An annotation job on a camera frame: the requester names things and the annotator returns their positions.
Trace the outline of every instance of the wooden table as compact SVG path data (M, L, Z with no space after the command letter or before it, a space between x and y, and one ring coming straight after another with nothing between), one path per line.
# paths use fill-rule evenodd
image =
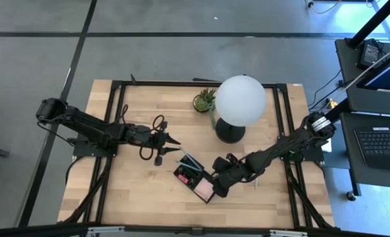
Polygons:
M94 81L87 113L104 118L111 83L111 80ZM296 128L308 114L305 93L301 85L289 84L287 87ZM208 172L212 172L212 163L218 156L225 157L227 153L233 153L242 158L252 151L275 144L279 132L272 90L265 89L267 106L264 116L256 124L246 127L245 136L240 142L225 144L211 128L208 115L197 113L192 107L192 99L201 89L126 86L124 103L129 105L126 122L152 126L153 119L163 114L168 121L167 131L171 137L181 142L182 147L202 163ZM285 133L289 134L281 95L280 103ZM215 196L209 204L205 204L172 174L178 166L176 161L183 157L182 152L165 155L162 165L156 167L153 159L144 161L139 158L138 151L138 147L130 145L120 145L118 148L110 172L103 224L293 228L285 171L279 159L274 160L266 172L258 177L256 190L254 182L238 183L230 188L228 197ZM83 158L71 169L59 220L72 214L87 194L94 160L94 157ZM311 162L304 162L302 166L308 197L325 220L333 224L322 171ZM95 220L97 198L93 202L91 221ZM297 207L301 224L304 225L298 197Z

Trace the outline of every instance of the gray concrete floor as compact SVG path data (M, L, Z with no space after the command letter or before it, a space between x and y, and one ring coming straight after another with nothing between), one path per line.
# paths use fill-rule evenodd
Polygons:
M89 4L0 0L0 31L80 32ZM373 14L364 3L341 3L317 15L302 0L108 0L98 2L89 31L353 33ZM35 125L35 112L41 99L60 94L77 41L0 38L0 148L11 151L9 158L0 158L0 228L15 225L45 137ZM133 73L140 80L225 80L248 74L261 82L301 83L311 103L313 93L338 70L332 39L87 38L68 102L84 109L94 79L129 79ZM335 87L330 84L318 98ZM76 135L65 128L59 134ZM56 140L30 224L56 222L71 154L71 147ZM326 182L338 227L390 234L390 188L362 186L363 196L349 202L348 171L326 168Z

